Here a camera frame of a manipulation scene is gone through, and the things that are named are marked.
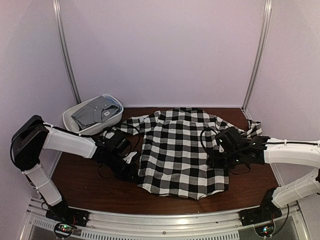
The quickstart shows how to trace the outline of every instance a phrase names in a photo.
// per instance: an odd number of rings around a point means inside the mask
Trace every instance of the wood surface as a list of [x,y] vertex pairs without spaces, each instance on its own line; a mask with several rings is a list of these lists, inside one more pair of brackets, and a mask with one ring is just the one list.
[[[127,108],[122,120],[132,116],[151,114],[170,108]],[[238,108],[204,108],[213,115],[248,129],[248,123]],[[134,145],[137,136],[130,136]],[[63,153],[52,176],[71,207],[125,214],[191,214],[210,213],[247,208],[259,205],[266,190],[277,187],[276,178],[269,165],[251,165],[251,172],[229,176],[229,190],[194,200],[172,196],[157,196],[129,183],[116,179],[107,166],[100,169],[98,163],[80,156]],[[234,172],[247,169],[238,166]]]

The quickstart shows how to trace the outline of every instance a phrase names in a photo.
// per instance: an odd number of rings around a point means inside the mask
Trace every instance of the white laundry basket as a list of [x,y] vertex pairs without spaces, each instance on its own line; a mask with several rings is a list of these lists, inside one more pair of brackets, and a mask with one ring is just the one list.
[[78,105],[75,105],[71,108],[69,108],[68,110],[66,110],[63,115],[62,115],[62,119],[63,119],[63,124],[65,126],[65,128],[71,132],[77,133],[77,134],[86,134],[86,135],[94,135],[97,134],[99,132],[101,132],[104,128],[115,125],[117,123],[119,123],[121,121],[122,118],[122,113],[124,112],[124,107],[122,106],[122,104],[113,96],[108,95],[108,94],[104,94],[102,95],[104,98],[109,97],[111,98],[111,100],[113,100],[115,103],[119,104],[120,106],[120,110],[117,114],[115,114],[114,116],[110,117],[107,121],[102,122],[102,123],[97,123],[95,125],[92,125],[90,127],[87,127],[83,130],[79,129],[78,124],[74,121],[74,119],[71,117],[72,114],[74,114],[76,111],[78,111],[80,108],[82,108],[84,105],[86,105],[88,102],[92,101],[93,99],[98,98],[94,97],[92,99],[89,99],[87,101],[84,101]]

